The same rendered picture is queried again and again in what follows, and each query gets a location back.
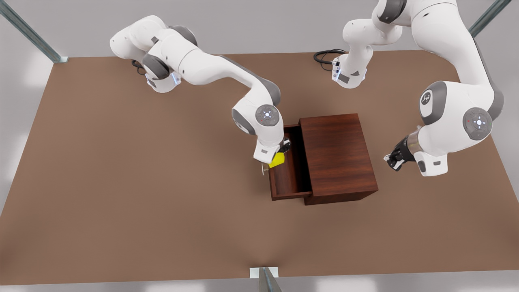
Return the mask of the dark wooden drawer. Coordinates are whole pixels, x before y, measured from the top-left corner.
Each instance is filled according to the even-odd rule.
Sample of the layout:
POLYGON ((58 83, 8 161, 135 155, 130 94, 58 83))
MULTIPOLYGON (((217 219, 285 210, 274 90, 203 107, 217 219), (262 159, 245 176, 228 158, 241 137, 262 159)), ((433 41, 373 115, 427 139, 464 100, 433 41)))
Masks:
POLYGON ((284 126, 291 149, 284 153, 284 163, 268 170, 272 201, 308 198, 313 195, 309 167, 300 124, 284 126))

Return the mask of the dark wooden cabinet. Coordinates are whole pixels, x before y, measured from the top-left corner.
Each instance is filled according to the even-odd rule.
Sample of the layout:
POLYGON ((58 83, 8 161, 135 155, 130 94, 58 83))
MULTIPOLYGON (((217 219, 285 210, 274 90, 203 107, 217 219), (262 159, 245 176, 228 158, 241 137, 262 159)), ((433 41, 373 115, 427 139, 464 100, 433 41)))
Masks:
POLYGON ((305 205, 359 201, 378 191, 358 114, 301 118, 312 194, 305 205))

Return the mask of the silver frame post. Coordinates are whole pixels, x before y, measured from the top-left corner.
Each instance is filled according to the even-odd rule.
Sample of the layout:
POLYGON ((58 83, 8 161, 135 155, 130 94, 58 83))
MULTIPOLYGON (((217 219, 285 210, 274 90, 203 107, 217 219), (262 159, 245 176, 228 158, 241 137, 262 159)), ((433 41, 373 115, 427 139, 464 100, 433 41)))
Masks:
POLYGON ((59 55, 24 19, 16 13, 11 6, 0 0, 0 15, 14 26, 26 39, 38 48, 53 63, 67 63, 67 56, 59 55))
POLYGON ((249 277, 258 279, 258 292, 282 292, 277 279, 278 267, 252 267, 249 268, 249 277))
POLYGON ((486 11, 469 28, 469 33, 475 38, 512 0, 494 0, 486 11))

